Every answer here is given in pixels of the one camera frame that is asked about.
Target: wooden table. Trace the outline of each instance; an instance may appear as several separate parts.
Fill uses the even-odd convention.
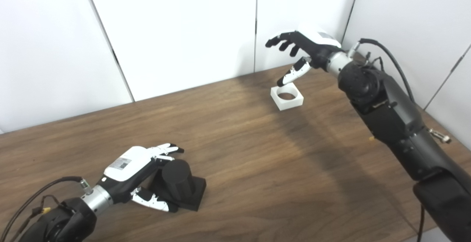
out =
[[[2,227],[46,183],[65,175],[94,183],[129,147],[172,142],[186,149],[176,158],[207,180],[199,212],[116,205],[87,241],[399,242],[415,235],[414,183],[384,145],[368,140],[335,79],[311,71],[296,81],[304,105],[277,109],[270,87],[287,69],[1,135]],[[443,148],[471,172],[463,145]],[[81,190],[63,183],[49,193],[64,199]],[[435,224],[427,216],[425,225]]]

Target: white wall panel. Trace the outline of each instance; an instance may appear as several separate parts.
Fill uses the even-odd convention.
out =
[[[468,52],[427,112],[471,150],[471,53]]]
[[[4,132],[131,101],[88,0],[0,0]]]
[[[256,71],[262,71],[296,62],[289,50],[267,49],[266,41],[282,30],[295,30],[300,22],[313,23],[341,41],[347,25],[353,0],[258,0]]]
[[[254,71],[256,0],[93,0],[136,100]]]
[[[384,44],[401,65],[422,108],[430,101],[471,39],[471,0],[356,0],[344,48],[360,38]],[[399,74],[377,47],[360,47],[372,58],[381,55],[386,72],[402,85]]]

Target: white hollow block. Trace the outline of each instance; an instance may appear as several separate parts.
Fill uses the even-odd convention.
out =
[[[282,87],[272,87],[271,88],[271,98],[273,101],[276,103],[280,111],[284,111],[285,109],[288,108],[294,108],[295,106],[301,106],[303,101],[304,101],[304,96],[301,95],[299,90],[296,88],[296,86],[293,83],[289,83],[285,86]],[[291,100],[286,100],[282,99],[278,95],[281,93],[289,93],[294,96],[294,99]]]

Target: black square base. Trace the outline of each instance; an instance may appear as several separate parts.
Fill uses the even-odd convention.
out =
[[[160,169],[155,174],[155,177],[152,183],[150,184],[149,190],[155,193],[155,195],[159,196],[160,198],[169,201],[180,208],[198,211],[203,194],[205,193],[206,180],[204,178],[194,176],[193,182],[195,183],[195,193],[193,194],[193,196],[188,200],[175,200],[167,189],[165,181],[162,177],[162,170]]]

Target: black cylindrical block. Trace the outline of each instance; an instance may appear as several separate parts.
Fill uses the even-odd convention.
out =
[[[162,178],[175,200],[187,200],[195,193],[190,165],[185,160],[170,161],[162,169]]]

